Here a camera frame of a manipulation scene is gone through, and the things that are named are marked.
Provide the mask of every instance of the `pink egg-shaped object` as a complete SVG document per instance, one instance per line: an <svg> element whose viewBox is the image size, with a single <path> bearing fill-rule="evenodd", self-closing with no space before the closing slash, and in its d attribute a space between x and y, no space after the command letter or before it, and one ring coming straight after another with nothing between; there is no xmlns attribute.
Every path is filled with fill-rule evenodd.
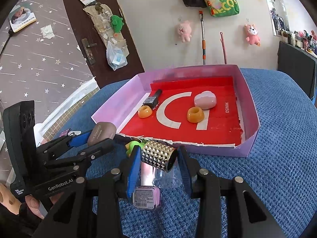
<svg viewBox="0 0 317 238"><path fill-rule="evenodd" d="M194 103L202 110L213 108L217 104L216 95L211 91L204 91L195 96Z"/></svg>

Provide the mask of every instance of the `gold studded cylinder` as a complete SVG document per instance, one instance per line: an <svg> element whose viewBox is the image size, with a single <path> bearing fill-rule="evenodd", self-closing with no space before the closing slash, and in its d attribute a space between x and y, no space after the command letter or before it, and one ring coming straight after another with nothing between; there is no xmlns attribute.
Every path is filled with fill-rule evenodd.
<svg viewBox="0 0 317 238"><path fill-rule="evenodd" d="M148 141L142 150L141 160L164 172L169 172L177 158L177 150L155 141Z"/></svg>

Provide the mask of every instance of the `pink box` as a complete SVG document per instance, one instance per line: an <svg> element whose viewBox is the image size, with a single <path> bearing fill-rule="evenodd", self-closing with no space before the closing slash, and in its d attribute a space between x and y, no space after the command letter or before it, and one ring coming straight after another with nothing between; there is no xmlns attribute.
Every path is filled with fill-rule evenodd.
<svg viewBox="0 0 317 238"><path fill-rule="evenodd" d="M243 129L242 143L238 146L187 144L186 142L183 144L188 152L192 153L247 157L259 131L260 121L248 84L237 65L190 66L140 73L111 96L91 118L95 123L100 121L112 122L120 132L125 122L129 120L129 116L135 114L145 98L148 97L151 92L151 83L224 76L233 77L239 119Z"/></svg>

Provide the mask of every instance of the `blue textured fabric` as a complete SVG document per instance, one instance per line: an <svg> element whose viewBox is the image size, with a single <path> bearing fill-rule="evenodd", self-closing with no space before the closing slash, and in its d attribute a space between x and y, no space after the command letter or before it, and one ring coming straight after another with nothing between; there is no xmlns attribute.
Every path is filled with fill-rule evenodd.
<svg viewBox="0 0 317 238"><path fill-rule="evenodd" d="M242 176L281 226L288 238L297 238L317 210L317 110L301 88L278 71L242 69L259 114L261 128L247 158L190 154L217 176ZM126 81L110 84L95 94L61 131L88 131L91 115ZM72 149L75 155L83 147ZM125 157L123 144L93 161L87 178L99 177ZM120 201L121 222L129 237L194 237L199 200L190 200L183 186L161 190L158 211L137 210ZM223 237L227 237L223 221Z"/></svg>

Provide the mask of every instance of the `metal bolt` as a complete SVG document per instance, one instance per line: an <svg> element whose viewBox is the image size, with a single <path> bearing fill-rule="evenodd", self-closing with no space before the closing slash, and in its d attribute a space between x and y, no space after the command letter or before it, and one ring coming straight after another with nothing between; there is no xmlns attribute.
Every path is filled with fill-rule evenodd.
<svg viewBox="0 0 317 238"><path fill-rule="evenodd" d="M209 173L209 171L205 168L200 168L199 169L199 172L202 174L202 175L207 175Z"/></svg>
<svg viewBox="0 0 317 238"><path fill-rule="evenodd" d="M236 177L235 177L235 181L236 181L237 183L243 183L243 178L242 178L241 176L236 176Z"/></svg>
<svg viewBox="0 0 317 238"><path fill-rule="evenodd" d="M113 168L113 169L111 169L111 173L113 175L118 175L118 174L120 174L120 169L119 168Z"/></svg>
<svg viewBox="0 0 317 238"><path fill-rule="evenodd" d="M84 177L78 177L77 179L76 179L76 182L77 183L83 183L85 181L85 178Z"/></svg>

